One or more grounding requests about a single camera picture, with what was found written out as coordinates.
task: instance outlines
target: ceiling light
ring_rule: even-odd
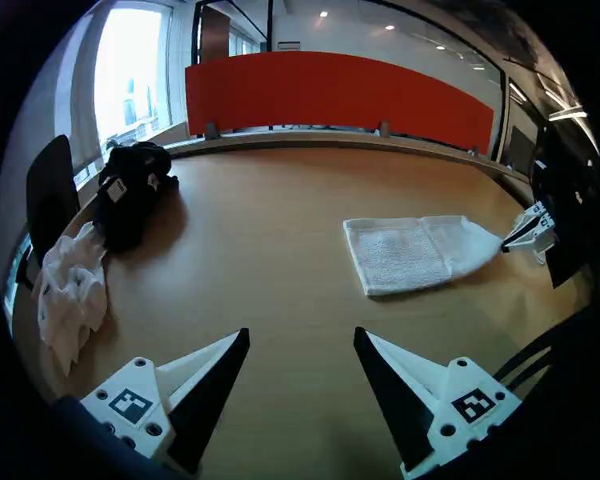
[[[516,87],[513,83],[509,83],[509,88],[511,88],[523,102],[526,102],[526,97],[523,92],[520,91],[519,88]]]
[[[555,114],[549,115],[549,121],[555,122],[556,120],[564,120],[565,118],[584,118],[584,117],[586,117],[586,112],[570,112],[570,113],[556,112]]]
[[[551,100],[553,100],[558,105],[560,105],[560,107],[569,108],[569,105],[564,100],[562,100],[557,94],[552,92],[551,90],[545,89],[545,93],[546,93],[547,97],[551,98]]]

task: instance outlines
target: metal bracket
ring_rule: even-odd
[[[521,403],[467,357],[444,367],[361,327],[355,330],[354,346],[407,480],[464,453]]]
[[[208,122],[205,125],[205,140],[218,140],[221,138],[218,128],[214,122]]]
[[[381,138],[389,138],[391,136],[391,131],[389,129],[389,122],[382,120],[380,125],[378,125],[378,135]]]
[[[194,474],[249,346],[243,328],[163,366],[135,358],[81,403],[140,454]]]

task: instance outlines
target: white tag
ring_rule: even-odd
[[[160,185],[158,177],[156,177],[154,174],[149,174],[149,177],[147,178],[146,182],[147,184],[151,185],[155,191],[158,191],[158,185]]]
[[[109,198],[113,200],[114,203],[117,203],[120,198],[126,193],[125,184],[122,183],[120,178],[116,178],[115,182],[111,184],[111,186],[106,189],[106,192],[109,195]]]

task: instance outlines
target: window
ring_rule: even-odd
[[[171,125],[166,45],[172,9],[118,2],[106,20],[95,66],[94,109],[102,156]]]
[[[260,45],[236,28],[229,28],[229,56],[260,53]]]

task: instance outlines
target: white cloth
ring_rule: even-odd
[[[366,295],[388,295],[449,282],[477,270],[502,240],[467,217],[356,218],[346,239]]]
[[[88,222],[76,238],[61,236],[42,260],[40,336],[55,352],[65,375],[71,362],[78,361],[90,331],[100,328],[106,312],[102,243]]]

